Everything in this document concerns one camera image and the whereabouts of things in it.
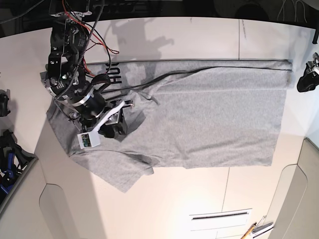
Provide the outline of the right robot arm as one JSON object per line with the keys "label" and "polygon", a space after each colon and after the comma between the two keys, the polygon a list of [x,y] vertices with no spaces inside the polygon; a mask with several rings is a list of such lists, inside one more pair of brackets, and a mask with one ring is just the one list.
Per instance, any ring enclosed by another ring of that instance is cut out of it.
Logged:
{"label": "right robot arm", "polygon": [[122,141],[128,135],[124,108],[132,101],[105,99],[103,91],[112,85],[111,67],[91,71],[85,53],[105,41],[83,17],[93,5],[87,0],[53,0],[50,14],[57,17],[50,36],[50,54],[42,84],[52,96],[47,119],[60,140],[95,145],[100,139]]}

